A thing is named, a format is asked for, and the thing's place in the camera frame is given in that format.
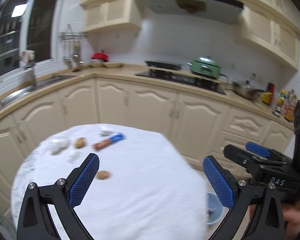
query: gas stove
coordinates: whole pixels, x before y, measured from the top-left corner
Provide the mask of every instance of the gas stove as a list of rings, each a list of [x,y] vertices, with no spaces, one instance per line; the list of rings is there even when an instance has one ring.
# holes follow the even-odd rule
[[[186,77],[186,76],[178,75],[176,73],[171,73],[169,72],[169,70],[165,70],[165,69],[162,70],[149,69],[148,71],[138,73],[135,75],[140,77],[149,77],[149,78],[173,81],[180,84],[206,89],[222,95],[226,94],[218,83],[215,83],[210,80],[202,79],[199,77],[196,78],[196,77]]]

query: stainless steel sink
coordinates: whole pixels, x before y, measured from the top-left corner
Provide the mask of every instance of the stainless steel sink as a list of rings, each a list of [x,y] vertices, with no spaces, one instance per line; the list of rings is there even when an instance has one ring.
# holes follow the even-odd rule
[[[45,88],[49,85],[52,85],[54,83],[73,78],[75,76],[71,75],[55,75],[53,77],[47,78],[45,80],[39,81],[36,83],[36,85],[30,85],[25,88],[22,88],[16,92],[13,92],[12,94],[6,96],[2,100],[0,100],[0,110],[5,108],[6,106],[12,104],[13,102],[17,101],[20,98],[25,97],[26,95],[29,95],[30,93]]]

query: green electric cooker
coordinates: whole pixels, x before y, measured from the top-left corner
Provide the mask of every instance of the green electric cooker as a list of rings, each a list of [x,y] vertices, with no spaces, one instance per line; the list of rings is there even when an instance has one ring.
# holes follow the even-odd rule
[[[193,74],[205,75],[210,78],[218,78],[221,72],[221,67],[210,57],[199,57],[192,60],[188,65],[191,66]]]

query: black robotic device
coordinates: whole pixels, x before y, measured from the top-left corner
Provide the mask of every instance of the black robotic device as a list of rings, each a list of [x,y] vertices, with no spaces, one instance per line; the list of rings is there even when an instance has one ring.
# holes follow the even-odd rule
[[[242,239],[284,240],[285,222],[281,203],[295,204],[300,201],[300,101],[294,120],[296,143],[293,159],[253,143],[246,145],[250,152],[233,145],[224,148],[226,158],[245,167],[252,175],[249,181],[235,179],[213,156],[203,160],[203,171],[223,206],[229,208],[210,239],[233,239],[249,205],[256,204]],[[21,206],[17,240],[60,239],[48,204],[55,205],[71,240],[93,240],[73,208],[80,205],[98,168],[98,156],[89,154],[79,168],[74,169],[66,179],[58,179],[54,185],[38,187],[34,182],[30,183]]]

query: faucet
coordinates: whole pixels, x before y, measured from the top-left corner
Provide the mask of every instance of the faucet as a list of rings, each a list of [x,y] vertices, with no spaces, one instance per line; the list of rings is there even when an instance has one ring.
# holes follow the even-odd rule
[[[34,74],[34,66],[35,66],[35,62],[33,60],[29,60],[28,62],[28,65],[26,65],[24,67],[24,69],[30,69],[29,71],[29,74],[30,74],[30,77],[31,77],[31,86],[33,88],[35,88],[37,86],[37,81],[36,81],[36,77],[35,77],[35,74]]]

